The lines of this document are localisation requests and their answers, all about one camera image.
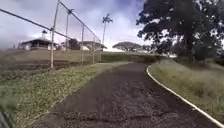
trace sky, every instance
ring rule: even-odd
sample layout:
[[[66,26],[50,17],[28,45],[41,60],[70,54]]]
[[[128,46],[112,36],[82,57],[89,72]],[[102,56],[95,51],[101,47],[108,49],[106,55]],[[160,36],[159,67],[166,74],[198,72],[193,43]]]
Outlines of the sky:
[[[108,13],[113,23],[107,25],[105,45],[111,47],[122,41],[139,44],[150,44],[137,37],[143,26],[136,26],[138,14],[142,10],[144,0],[61,0],[68,8],[74,9],[77,15],[97,37],[84,29],[84,40],[102,40],[102,19]],[[57,0],[1,0],[0,8],[26,17],[44,26],[52,27]],[[56,30],[65,34],[66,10],[59,7]],[[13,44],[42,37],[43,29],[24,22],[15,17],[0,12],[0,48],[10,48]],[[82,24],[73,16],[69,17],[68,36],[81,40]],[[50,39],[50,32],[45,35]],[[55,42],[60,43],[65,38],[55,36]]]

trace building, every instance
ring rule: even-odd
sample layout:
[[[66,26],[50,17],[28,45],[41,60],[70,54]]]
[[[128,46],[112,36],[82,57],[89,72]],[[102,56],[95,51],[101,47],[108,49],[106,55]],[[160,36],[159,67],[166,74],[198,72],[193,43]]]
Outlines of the building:
[[[37,38],[34,40],[26,41],[20,43],[19,48],[24,50],[38,50],[38,49],[46,49],[51,50],[52,41],[44,39],[44,38]],[[58,44],[54,43],[54,50],[59,47]]]

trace lawn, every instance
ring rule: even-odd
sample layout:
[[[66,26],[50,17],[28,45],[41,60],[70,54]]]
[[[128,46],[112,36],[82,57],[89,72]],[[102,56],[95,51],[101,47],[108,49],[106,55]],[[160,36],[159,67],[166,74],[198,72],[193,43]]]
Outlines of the lawn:
[[[161,83],[224,123],[224,67],[189,67],[164,60],[148,69]]]
[[[126,63],[71,67],[8,80],[0,83],[0,97],[14,101],[15,125],[18,128],[25,127],[101,72],[123,64]]]

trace roof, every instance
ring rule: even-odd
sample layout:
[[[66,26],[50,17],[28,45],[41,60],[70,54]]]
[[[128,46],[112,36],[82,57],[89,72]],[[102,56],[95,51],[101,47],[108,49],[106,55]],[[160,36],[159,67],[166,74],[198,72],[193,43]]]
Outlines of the roof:
[[[34,41],[42,41],[42,42],[45,42],[45,43],[48,43],[48,44],[51,44],[52,41],[48,40],[48,39],[45,39],[45,38],[37,38],[37,39],[33,39],[33,40],[29,40],[29,41],[25,41],[25,42],[22,42],[22,44],[27,44],[27,43],[32,43]]]

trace path edge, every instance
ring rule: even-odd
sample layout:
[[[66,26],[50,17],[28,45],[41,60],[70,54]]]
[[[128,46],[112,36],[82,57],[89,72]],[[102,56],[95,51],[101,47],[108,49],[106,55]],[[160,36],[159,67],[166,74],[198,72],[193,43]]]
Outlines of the path edge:
[[[155,81],[158,85],[160,85],[161,87],[163,87],[164,89],[166,89],[167,91],[169,91],[170,93],[172,93],[173,95],[175,95],[177,98],[181,99],[184,103],[190,105],[193,109],[197,110],[199,113],[201,113],[203,116],[205,116],[206,118],[208,118],[211,122],[213,122],[214,124],[216,124],[218,127],[220,128],[224,128],[224,125],[222,123],[220,123],[218,120],[216,120],[215,118],[213,118],[212,116],[210,116],[208,113],[206,113],[205,111],[201,110],[199,107],[197,107],[196,105],[194,105],[193,103],[191,103],[190,101],[186,100],[185,98],[183,98],[182,96],[180,96],[179,94],[177,94],[176,92],[174,92],[173,90],[171,90],[170,88],[168,88],[167,86],[165,86],[164,84],[160,83],[156,78],[154,78],[152,76],[152,74],[149,72],[149,69],[152,66],[148,66],[146,68],[146,72],[148,74],[148,76],[153,79],[153,81]]]

